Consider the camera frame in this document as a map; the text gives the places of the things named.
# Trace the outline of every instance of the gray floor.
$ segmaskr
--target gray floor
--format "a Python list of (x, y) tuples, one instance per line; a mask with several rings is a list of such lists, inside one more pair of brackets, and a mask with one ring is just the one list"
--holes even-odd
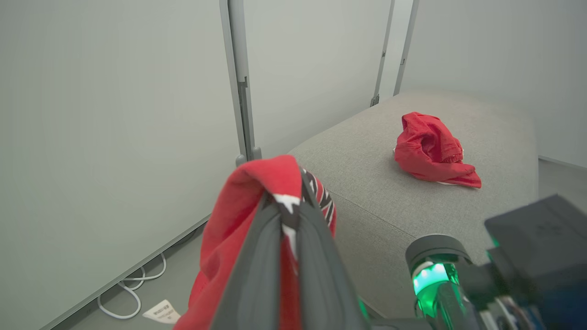
[[(575, 169), (550, 161), (539, 161), (540, 198), (560, 194), (587, 213), (587, 170)], [(187, 310), (191, 286), (199, 271), (200, 246), (202, 237), (198, 233), (182, 245), (166, 251), (167, 271), (156, 280), (147, 281), (136, 292), (143, 302), (141, 313), (129, 320), (113, 319), (96, 308), (96, 302), (60, 324), (54, 330), (160, 330), (171, 329), (171, 325), (160, 324), (141, 316), (142, 312), (167, 299), (179, 312)], [(146, 265), (150, 275), (160, 270), (160, 259), (156, 258)], [(117, 314), (132, 313), (134, 299), (126, 292), (114, 287), (104, 294), (106, 308)]]

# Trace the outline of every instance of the red fabric with black and white pattern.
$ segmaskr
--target red fabric with black and white pattern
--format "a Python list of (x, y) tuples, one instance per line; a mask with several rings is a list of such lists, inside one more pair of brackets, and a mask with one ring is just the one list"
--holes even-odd
[(299, 217), (299, 204), (302, 200), (301, 175), (308, 178), (325, 221), (334, 235), (336, 207), (328, 191), (309, 172), (304, 170), (300, 173), (294, 157), (283, 155), (268, 160), (250, 161), (239, 166), (224, 184), (204, 229), (200, 272), (191, 290), (188, 311), (176, 323), (175, 330), (210, 327), (224, 287), (257, 212), (259, 200), (265, 191), (278, 202), (284, 223), (279, 328), (301, 329), (295, 231), (285, 225)]

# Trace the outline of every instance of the gray fabric surface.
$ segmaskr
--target gray fabric surface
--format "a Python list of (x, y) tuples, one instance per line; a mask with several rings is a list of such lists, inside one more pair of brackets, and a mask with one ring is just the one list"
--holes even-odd
[[(481, 189), (420, 181), (393, 160), (402, 115), (439, 117), (458, 138)], [(523, 112), (449, 92), (407, 92), (312, 137), (291, 152), (332, 193), (336, 243), (363, 299), (387, 317), (413, 316), (404, 260), (417, 237), (459, 239), (475, 262), (491, 241), (486, 218), (538, 198), (533, 121)]]

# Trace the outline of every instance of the panel hinge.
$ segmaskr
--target panel hinge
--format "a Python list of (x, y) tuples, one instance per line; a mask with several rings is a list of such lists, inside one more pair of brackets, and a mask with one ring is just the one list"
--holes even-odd
[(378, 103), (379, 103), (379, 94), (377, 94), (376, 96), (373, 96), (373, 98), (371, 99), (371, 106), (374, 106)]

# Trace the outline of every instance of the green light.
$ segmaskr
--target green light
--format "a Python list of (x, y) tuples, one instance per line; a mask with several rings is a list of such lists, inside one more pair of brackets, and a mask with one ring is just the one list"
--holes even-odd
[(439, 283), (439, 282), (447, 282), (448, 275), (446, 274), (446, 269), (444, 268), (443, 264), (436, 264), (432, 265), (428, 268), (425, 268), (420, 271), (416, 277), (414, 277), (414, 292), (416, 295), (420, 293), (426, 287)]

